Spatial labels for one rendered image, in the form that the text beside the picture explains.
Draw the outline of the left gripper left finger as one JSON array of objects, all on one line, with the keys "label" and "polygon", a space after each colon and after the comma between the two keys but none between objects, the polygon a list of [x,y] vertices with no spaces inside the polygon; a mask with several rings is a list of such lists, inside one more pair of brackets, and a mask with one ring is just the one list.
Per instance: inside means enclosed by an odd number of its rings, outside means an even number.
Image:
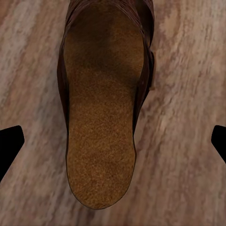
[{"label": "left gripper left finger", "polygon": [[0,130],[0,181],[24,144],[20,125]]}]

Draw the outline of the sandal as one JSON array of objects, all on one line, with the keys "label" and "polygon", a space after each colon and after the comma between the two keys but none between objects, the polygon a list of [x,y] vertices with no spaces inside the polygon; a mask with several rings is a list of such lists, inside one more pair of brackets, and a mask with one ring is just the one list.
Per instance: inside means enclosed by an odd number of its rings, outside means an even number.
[{"label": "sandal", "polygon": [[68,182],[87,208],[114,205],[131,183],[137,120],[155,90],[153,35],[153,0],[70,0],[57,82]]}]

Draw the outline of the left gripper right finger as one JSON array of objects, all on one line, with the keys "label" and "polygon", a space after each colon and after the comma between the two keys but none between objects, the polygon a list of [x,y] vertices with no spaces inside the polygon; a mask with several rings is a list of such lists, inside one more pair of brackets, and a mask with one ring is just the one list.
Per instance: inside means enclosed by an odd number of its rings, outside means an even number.
[{"label": "left gripper right finger", "polygon": [[226,163],[226,127],[216,125],[212,133],[211,142]]}]

